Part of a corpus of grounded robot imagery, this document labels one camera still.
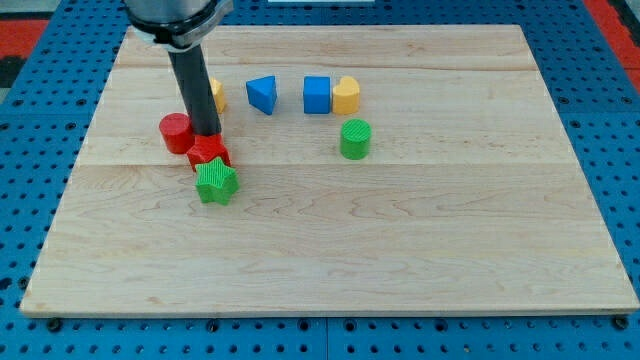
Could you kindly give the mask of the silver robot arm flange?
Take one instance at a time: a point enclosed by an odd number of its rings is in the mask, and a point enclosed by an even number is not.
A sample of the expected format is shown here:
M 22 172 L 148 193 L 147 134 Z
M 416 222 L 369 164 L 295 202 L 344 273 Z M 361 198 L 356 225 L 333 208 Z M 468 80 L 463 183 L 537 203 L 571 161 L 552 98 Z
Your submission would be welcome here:
M 234 10 L 233 0 L 124 0 L 134 32 L 146 43 L 185 52 Z

